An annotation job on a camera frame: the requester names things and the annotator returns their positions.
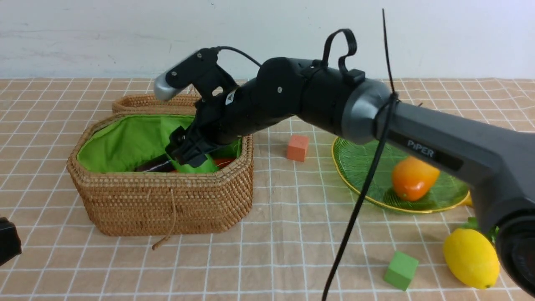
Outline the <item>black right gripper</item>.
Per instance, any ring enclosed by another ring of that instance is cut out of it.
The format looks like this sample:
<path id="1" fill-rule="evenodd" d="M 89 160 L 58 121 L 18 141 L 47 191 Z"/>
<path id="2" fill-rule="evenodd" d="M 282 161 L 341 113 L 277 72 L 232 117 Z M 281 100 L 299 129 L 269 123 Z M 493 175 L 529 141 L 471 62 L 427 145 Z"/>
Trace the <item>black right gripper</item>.
<path id="1" fill-rule="evenodd" d="M 293 115 L 293 102 L 278 88 L 252 79 L 232 92 L 196 103 L 194 121 L 169 135 L 166 154 L 179 165 L 200 166 L 218 145 L 251 135 Z"/>

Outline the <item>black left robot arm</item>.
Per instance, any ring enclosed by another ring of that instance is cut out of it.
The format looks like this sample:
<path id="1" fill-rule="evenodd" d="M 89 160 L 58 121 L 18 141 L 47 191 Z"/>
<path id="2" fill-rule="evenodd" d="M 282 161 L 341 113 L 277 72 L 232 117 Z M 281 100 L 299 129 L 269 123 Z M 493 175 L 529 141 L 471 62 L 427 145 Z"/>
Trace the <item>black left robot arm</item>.
<path id="1" fill-rule="evenodd" d="M 6 217 L 0 218 L 0 265 L 22 253 L 21 239 L 16 226 Z"/>

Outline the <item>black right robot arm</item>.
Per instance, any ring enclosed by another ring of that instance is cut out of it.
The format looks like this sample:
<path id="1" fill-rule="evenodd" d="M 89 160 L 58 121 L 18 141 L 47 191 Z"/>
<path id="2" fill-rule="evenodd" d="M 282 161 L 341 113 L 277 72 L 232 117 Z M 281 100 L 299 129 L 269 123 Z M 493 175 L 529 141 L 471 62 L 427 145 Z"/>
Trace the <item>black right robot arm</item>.
<path id="1" fill-rule="evenodd" d="M 190 84 L 202 95 L 195 120 L 166 147 L 180 164 L 199 166 L 207 153 L 291 116 L 355 144 L 378 140 L 367 181 L 389 143 L 470 187 L 480 229 L 499 228 L 501 265 L 534 295 L 533 133 L 403 103 L 363 71 L 319 60 L 271 58 L 238 86 L 216 57 L 198 53 L 158 76 L 154 93 L 169 101 Z"/>

